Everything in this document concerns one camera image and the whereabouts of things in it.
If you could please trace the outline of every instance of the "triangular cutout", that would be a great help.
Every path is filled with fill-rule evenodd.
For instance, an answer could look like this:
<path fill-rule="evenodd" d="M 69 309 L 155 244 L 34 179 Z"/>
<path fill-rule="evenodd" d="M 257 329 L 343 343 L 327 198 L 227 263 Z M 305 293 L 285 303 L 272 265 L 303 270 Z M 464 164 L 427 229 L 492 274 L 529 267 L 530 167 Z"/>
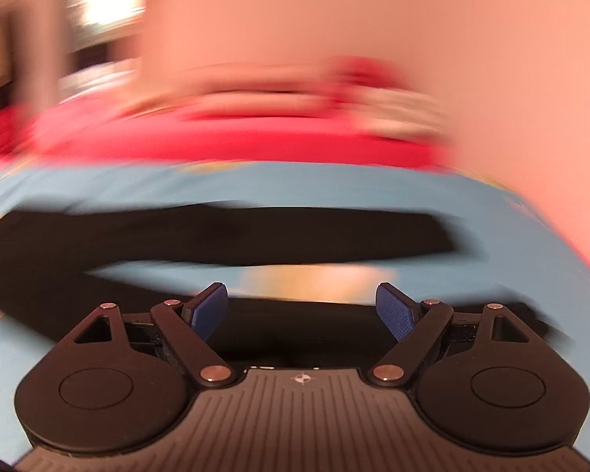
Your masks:
<path fill-rule="evenodd" d="M 502 316 L 498 316 L 494 320 L 492 340 L 500 342 L 529 342 L 529 339 L 513 326 L 510 320 Z"/>
<path fill-rule="evenodd" d="M 110 340 L 111 328 L 109 326 L 109 319 L 105 316 L 100 316 L 74 342 L 76 344 L 87 344 L 89 342 L 109 342 Z"/>

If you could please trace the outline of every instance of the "gray ribbed plate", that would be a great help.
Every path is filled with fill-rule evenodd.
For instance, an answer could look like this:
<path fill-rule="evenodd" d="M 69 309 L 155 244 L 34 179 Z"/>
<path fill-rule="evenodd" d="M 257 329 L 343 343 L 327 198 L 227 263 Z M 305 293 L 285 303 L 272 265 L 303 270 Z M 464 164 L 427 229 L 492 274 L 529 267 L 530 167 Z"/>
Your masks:
<path fill-rule="evenodd" d="M 573 449 L 532 457 L 479 454 L 448 442 L 401 391 L 356 370 L 250 369 L 240 384 L 205 391 L 158 442 L 124 455 L 69 457 L 35 448 L 22 472 L 584 472 Z"/>

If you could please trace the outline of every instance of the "screw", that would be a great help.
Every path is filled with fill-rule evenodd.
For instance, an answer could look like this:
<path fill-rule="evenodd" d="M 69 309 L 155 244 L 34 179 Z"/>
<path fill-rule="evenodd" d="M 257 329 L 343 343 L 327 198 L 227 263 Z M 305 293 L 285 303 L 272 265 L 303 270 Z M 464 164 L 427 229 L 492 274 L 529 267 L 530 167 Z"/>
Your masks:
<path fill-rule="evenodd" d="M 404 376 L 404 369 L 394 364 L 376 365 L 374 376 L 382 381 L 395 381 Z"/>
<path fill-rule="evenodd" d="M 206 381 L 223 381 L 231 376 L 231 371 L 224 365 L 208 365 L 201 370 L 200 375 Z"/>

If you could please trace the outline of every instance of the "blue gripper pad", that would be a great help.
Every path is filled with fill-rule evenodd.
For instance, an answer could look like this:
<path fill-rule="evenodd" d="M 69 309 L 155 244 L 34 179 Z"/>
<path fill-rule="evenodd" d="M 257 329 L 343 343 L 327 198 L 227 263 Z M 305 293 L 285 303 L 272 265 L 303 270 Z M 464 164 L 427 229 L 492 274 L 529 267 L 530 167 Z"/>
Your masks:
<path fill-rule="evenodd" d="M 406 298 L 406 302 L 398 298 L 387 289 L 385 284 L 381 284 L 376 289 L 376 313 L 398 341 L 402 340 L 415 327 L 413 310 L 409 305 L 409 303 L 415 304 L 415 302 Z"/>
<path fill-rule="evenodd" d="M 207 340 L 227 312 L 227 289 L 221 285 L 192 312 L 190 327 L 199 337 Z"/>

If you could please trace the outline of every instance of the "metal pin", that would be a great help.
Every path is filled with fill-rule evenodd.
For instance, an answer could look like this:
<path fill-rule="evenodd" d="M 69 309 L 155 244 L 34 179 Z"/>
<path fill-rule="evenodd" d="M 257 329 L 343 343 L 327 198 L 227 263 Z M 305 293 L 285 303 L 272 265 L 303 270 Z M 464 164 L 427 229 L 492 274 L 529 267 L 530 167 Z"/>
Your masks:
<path fill-rule="evenodd" d="M 395 381 L 404 376 L 404 369 L 395 364 L 377 365 L 374 368 L 374 376 L 382 381 Z"/>
<path fill-rule="evenodd" d="M 231 371 L 224 365 L 208 365 L 201 370 L 200 375 L 206 381 L 223 381 L 231 376 Z"/>

